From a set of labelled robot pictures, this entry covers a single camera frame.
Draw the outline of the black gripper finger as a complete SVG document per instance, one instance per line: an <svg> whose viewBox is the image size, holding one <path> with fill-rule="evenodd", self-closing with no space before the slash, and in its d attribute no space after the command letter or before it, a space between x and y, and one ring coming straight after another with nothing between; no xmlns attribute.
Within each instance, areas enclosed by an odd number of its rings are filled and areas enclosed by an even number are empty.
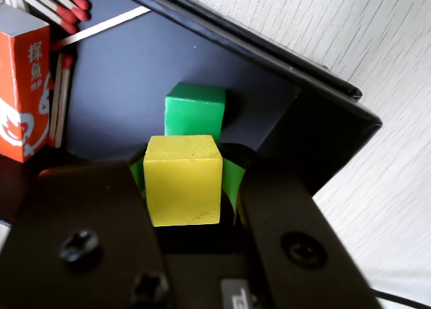
<svg viewBox="0 0 431 309"><path fill-rule="evenodd" d="M378 308L365 278L289 167L240 161L246 273L220 281L225 308Z"/></svg>
<svg viewBox="0 0 431 309"><path fill-rule="evenodd" d="M164 260L129 165L41 172L1 252L1 307L171 305Z"/></svg>

